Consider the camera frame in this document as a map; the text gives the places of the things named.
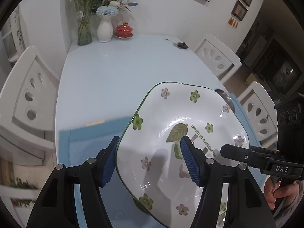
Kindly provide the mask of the person's right hand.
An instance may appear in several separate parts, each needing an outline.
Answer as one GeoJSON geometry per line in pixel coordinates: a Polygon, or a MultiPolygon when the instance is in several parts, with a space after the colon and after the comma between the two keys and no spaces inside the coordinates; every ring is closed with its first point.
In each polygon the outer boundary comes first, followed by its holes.
{"type": "Polygon", "coordinates": [[[264,197],[272,211],[276,207],[276,201],[281,198],[285,198],[283,207],[291,205],[299,197],[301,188],[302,181],[295,181],[290,185],[278,188],[274,187],[271,178],[268,178],[264,185],[264,197]]]}

